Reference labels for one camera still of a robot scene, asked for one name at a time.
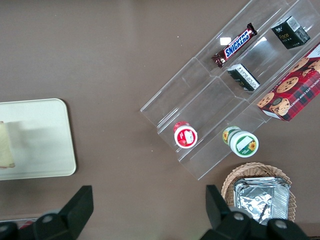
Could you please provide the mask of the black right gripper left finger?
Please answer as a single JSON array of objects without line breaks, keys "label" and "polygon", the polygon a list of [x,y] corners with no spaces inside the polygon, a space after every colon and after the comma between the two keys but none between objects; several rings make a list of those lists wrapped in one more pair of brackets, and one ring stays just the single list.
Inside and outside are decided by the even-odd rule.
[{"label": "black right gripper left finger", "polygon": [[82,186],[58,212],[37,219],[0,222],[2,240],[76,240],[94,211],[93,188]]}]

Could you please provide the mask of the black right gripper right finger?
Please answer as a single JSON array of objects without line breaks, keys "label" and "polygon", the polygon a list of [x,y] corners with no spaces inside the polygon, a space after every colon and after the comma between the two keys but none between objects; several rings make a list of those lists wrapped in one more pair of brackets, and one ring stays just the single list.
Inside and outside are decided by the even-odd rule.
[{"label": "black right gripper right finger", "polygon": [[240,211],[231,211],[215,185],[207,185],[205,207],[211,224],[202,240],[308,240],[294,222],[273,218],[262,225]]}]

